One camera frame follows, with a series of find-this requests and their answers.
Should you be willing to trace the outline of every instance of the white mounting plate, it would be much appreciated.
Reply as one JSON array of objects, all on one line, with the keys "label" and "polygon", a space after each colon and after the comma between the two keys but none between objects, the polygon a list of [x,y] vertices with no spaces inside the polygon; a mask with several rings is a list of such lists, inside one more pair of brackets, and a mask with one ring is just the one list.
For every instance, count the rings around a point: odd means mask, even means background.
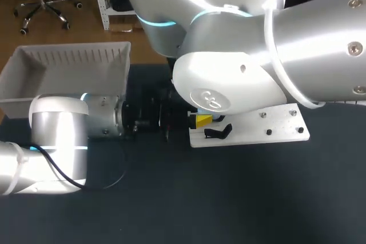
[{"label": "white mounting plate", "polygon": [[[296,116],[291,115],[292,111],[297,112]],[[266,113],[265,118],[261,117],[262,113]],[[223,131],[230,123],[233,130],[225,140],[205,137],[205,129]],[[298,132],[300,127],[304,128],[302,134]],[[200,148],[307,141],[310,133],[297,104],[288,104],[227,116],[222,122],[213,122],[197,130],[190,129],[189,138],[193,148]]]}]

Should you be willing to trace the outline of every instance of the white robotic arm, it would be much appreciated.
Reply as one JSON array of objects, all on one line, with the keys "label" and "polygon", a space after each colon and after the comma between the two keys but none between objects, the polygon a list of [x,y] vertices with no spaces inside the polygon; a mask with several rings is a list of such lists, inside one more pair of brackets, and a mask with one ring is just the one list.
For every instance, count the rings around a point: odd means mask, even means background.
[{"label": "white robotic arm", "polygon": [[366,100],[364,0],[131,0],[184,100],[235,115]]}]

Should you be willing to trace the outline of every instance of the dark blue table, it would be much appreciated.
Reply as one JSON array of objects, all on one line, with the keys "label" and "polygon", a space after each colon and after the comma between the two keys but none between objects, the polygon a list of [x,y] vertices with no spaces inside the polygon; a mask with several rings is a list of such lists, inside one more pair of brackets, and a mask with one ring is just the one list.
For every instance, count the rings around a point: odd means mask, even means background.
[{"label": "dark blue table", "polygon": [[[168,77],[167,66],[132,66],[129,96]],[[109,191],[0,197],[0,243],[365,244],[366,107],[303,116],[308,142],[191,149],[186,132],[140,135],[122,145],[129,171]],[[3,141],[29,137],[27,121],[0,127]],[[88,182],[118,178],[121,146],[89,148]]]}]

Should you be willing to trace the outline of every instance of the silver cylinder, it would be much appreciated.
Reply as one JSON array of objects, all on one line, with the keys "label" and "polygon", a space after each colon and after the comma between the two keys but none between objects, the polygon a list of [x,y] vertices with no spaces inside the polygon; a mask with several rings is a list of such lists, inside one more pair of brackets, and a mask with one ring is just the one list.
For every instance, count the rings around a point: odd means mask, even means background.
[{"label": "silver cylinder", "polygon": [[87,115],[65,112],[34,113],[32,143],[42,146],[71,179],[86,178]]},{"label": "silver cylinder", "polygon": [[117,138],[124,133],[124,97],[87,94],[83,100],[89,108],[87,134],[90,138]]}]

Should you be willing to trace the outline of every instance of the chair base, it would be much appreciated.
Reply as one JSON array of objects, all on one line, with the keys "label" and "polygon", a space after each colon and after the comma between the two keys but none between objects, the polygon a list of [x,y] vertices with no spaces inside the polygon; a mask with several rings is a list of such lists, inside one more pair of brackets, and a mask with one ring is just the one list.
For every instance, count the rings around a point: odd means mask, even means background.
[{"label": "chair base", "polygon": [[62,28],[65,30],[69,30],[70,25],[69,25],[69,22],[67,21],[66,17],[64,15],[62,15],[61,11],[55,9],[52,6],[55,3],[63,2],[63,1],[72,2],[74,4],[74,6],[78,9],[82,8],[82,3],[79,1],[76,1],[76,0],[51,0],[51,1],[50,0],[39,0],[38,2],[22,3],[22,4],[18,5],[14,9],[15,17],[18,16],[18,9],[23,8],[23,7],[34,7],[34,9],[30,13],[28,13],[28,15],[23,20],[23,26],[20,30],[21,34],[27,34],[29,32],[28,24],[29,24],[30,20],[36,13],[38,13],[42,10],[47,10],[47,11],[51,12],[52,14],[56,15],[58,17],[58,19],[62,22]]}]

